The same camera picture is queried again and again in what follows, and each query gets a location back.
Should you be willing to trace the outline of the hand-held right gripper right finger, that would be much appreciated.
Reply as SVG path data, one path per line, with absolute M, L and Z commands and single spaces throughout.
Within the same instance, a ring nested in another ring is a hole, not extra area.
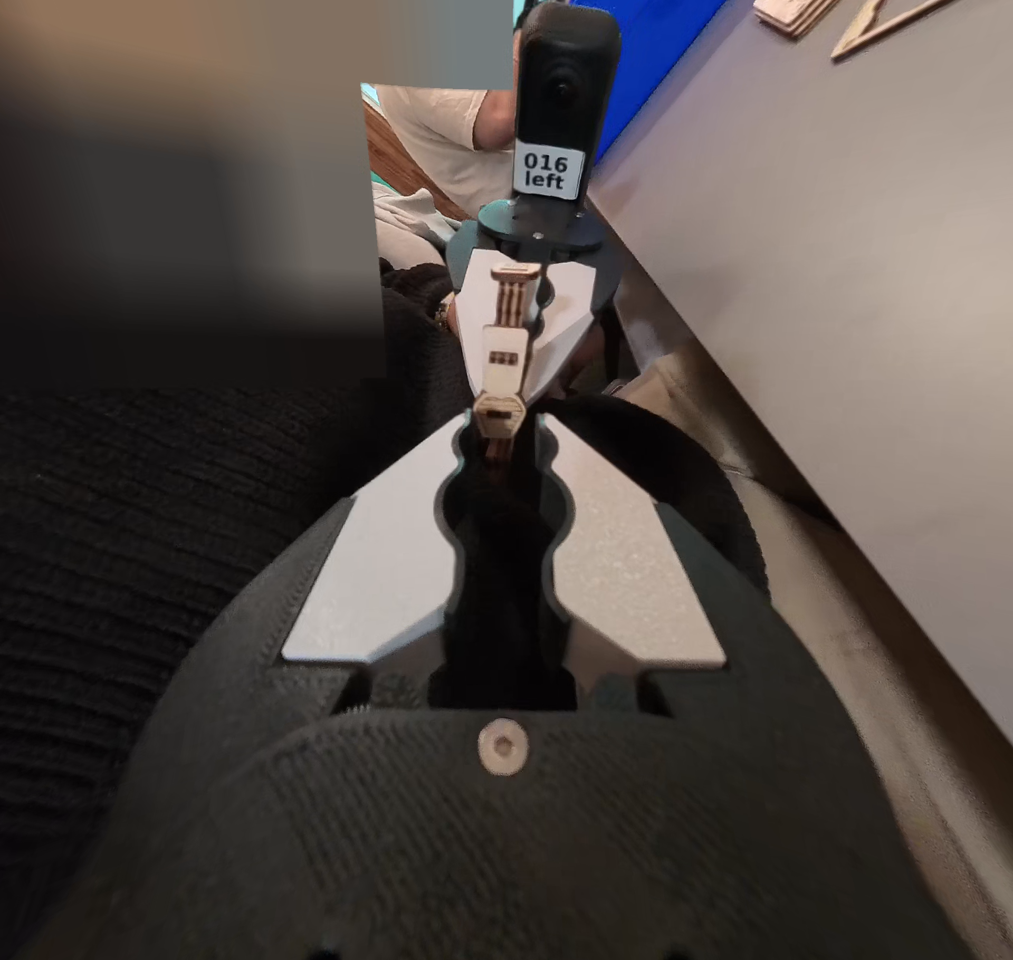
M 538 418 L 538 456 L 562 498 L 546 594 L 567 624 L 562 666 L 578 693 L 613 676 L 723 669 L 660 504 L 554 415 Z

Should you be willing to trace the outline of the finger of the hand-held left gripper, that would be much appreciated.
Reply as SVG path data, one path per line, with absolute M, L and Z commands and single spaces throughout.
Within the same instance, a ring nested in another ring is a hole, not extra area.
M 525 404 L 534 404 L 551 388 L 585 341 L 594 322 L 590 305 L 595 281 L 596 270 L 583 263 L 548 265 L 544 283 L 549 285 L 551 297 L 529 331 Z
M 489 356 L 493 354 L 501 358 L 506 351 L 502 346 L 503 330 L 495 326 L 500 284 L 492 276 L 492 271 L 504 262 L 503 255 L 498 250 L 474 250 L 461 291 L 455 300 L 458 337 L 473 394 L 473 404 L 485 389 L 486 369 L 492 368 L 494 372 L 499 372 L 503 368 L 498 361 L 489 362 Z

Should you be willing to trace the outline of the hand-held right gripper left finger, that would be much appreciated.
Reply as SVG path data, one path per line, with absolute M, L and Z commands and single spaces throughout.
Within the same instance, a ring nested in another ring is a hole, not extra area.
M 469 412 L 455 416 L 342 504 L 282 663 L 346 667 L 374 690 L 402 684 L 427 699 L 460 580 L 443 498 L 462 470 L 460 437 L 470 422 Z

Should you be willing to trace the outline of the wooden puzzle model assembly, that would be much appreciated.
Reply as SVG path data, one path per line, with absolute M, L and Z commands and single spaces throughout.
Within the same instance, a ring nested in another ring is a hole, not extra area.
M 493 322 L 483 328 L 483 365 L 473 417 L 485 442 L 489 468 L 505 469 L 513 444 L 527 417 L 525 375 L 531 352 L 531 325 L 538 311 L 537 293 L 545 267 L 537 262 L 508 262 L 494 267 Z

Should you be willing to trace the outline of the person's left forearm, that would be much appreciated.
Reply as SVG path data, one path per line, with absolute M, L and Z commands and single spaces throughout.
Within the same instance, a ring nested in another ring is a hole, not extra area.
M 454 295 L 447 266 L 424 262 L 397 268 L 381 258 L 379 270 L 388 367 L 417 387 L 469 397 L 461 344 L 437 324 L 439 305 Z

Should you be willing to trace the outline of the beige jacket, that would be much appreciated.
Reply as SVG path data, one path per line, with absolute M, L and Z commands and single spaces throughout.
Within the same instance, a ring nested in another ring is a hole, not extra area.
M 460 229 L 460 220 L 442 214 L 425 188 L 407 195 L 381 182 L 374 181 L 372 188 L 379 257 L 395 270 L 444 266 L 447 245 Z

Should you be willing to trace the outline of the blue plastic bin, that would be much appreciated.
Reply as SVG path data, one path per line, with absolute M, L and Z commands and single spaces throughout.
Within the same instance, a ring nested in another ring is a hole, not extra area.
M 609 12 L 622 36 L 621 57 L 595 156 L 599 163 L 728 0 L 574 1 Z

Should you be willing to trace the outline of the person's black knit sweater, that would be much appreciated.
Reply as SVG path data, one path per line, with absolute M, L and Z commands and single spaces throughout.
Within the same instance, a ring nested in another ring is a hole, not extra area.
M 674 738 L 651 674 L 582 697 L 546 594 L 556 416 L 766 581 L 703 449 L 612 398 L 475 419 L 460 580 L 422 700 L 281 647 L 342 504 L 465 397 L 387 381 L 2 397 L 2 958 L 664 957 L 687 906 L 634 846 Z

